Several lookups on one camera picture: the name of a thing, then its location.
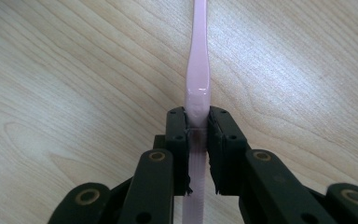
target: screw head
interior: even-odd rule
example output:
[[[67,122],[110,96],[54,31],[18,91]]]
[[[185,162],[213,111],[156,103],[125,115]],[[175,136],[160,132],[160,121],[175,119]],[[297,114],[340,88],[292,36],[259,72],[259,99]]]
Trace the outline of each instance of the screw head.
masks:
[[[351,203],[355,203],[358,205],[358,191],[353,189],[343,189],[341,191],[341,195]]]
[[[83,189],[76,197],[75,202],[79,205],[88,205],[97,201],[100,197],[100,191],[97,189]]]
[[[162,152],[152,152],[149,154],[149,159],[151,161],[163,161],[165,160],[165,154]]]
[[[254,152],[254,157],[260,161],[270,161],[271,160],[271,156],[264,151],[257,151]]]

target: wood grain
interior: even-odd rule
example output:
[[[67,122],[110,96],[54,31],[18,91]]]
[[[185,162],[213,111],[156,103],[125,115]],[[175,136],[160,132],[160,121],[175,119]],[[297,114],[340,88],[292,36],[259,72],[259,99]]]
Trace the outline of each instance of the wood grain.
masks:
[[[184,103],[191,19],[191,1],[0,0],[0,223],[132,176]],[[208,20],[213,105],[306,186],[358,185],[358,1],[210,0]],[[205,209],[241,223],[210,176]]]

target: wooden table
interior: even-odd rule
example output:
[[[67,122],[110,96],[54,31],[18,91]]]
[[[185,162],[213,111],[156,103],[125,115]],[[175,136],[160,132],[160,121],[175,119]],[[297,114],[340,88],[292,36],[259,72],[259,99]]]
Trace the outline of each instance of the wooden table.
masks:
[[[213,105],[251,147],[320,192],[358,185],[358,1],[210,0],[208,20]],[[133,175],[184,104],[191,21],[192,1],[0,1],[0,223]],[[205,223],[241,223],[206,188]]]

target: translucent pink strip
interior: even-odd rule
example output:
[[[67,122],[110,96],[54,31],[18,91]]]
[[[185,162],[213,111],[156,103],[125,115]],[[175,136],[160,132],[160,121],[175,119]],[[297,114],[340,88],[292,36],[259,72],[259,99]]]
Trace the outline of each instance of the translucent pink strip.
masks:
[[[211,106],[211,89],[206,33],[207,0],[194,1],[193,34],[186,75],[185,110],[190,124],[189,175],[193,193],[183,200],[183,223],[203,221],[206,127]]]

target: black plastic part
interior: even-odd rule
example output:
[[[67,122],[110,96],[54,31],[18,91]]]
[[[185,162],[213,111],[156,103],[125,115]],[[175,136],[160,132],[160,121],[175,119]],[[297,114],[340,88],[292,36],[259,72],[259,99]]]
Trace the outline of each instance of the black plastic part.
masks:
[[[153,148],[165,148],[165,135],[156,134],[153,142]]]
[[[103,211],[100,224],[116,224],[126,199],[132,178],[110,190],[110,200]]]
[[[177,107],[167,113],[165,148],[174,157],[174,195],[183,196],[186,193],[190,193],[190,177],[188,176],[189,147],[187,145],[186,115],[182,107]]]
[[[165,149],[142,154],[124,201],[119,224],[172,223],[173,157]]]
[[[110,190],[105,185],[80,185],[65,196],[48,224],[98,224],[109,198]]]
[[[244,172],[247,185],[240,203],[245,204],[240,207],[246,223],[258,223],[255,220],[280,224],[336,223],[273,153],[259,149],[247,151]],[[246,210],[255,201],[263,211]]]
[[[324,205],[325,203],[325,196],[322,195],[321,193],[319,193],[318,191],[315,191],[313,189],[310,189],[310,188],[307,188],[306,189],[310,192],[310,194],[313,196],[313,198],[315,198],[315,200],[321,204],[321,205]]]
[[[240,195],[241,165],[251,148],[234,118],[222,108],[211,106],[207,148],[216,193]]]
[[[358,223],[358,186],[331,185],[325,196],[326,210],[338,223]]]

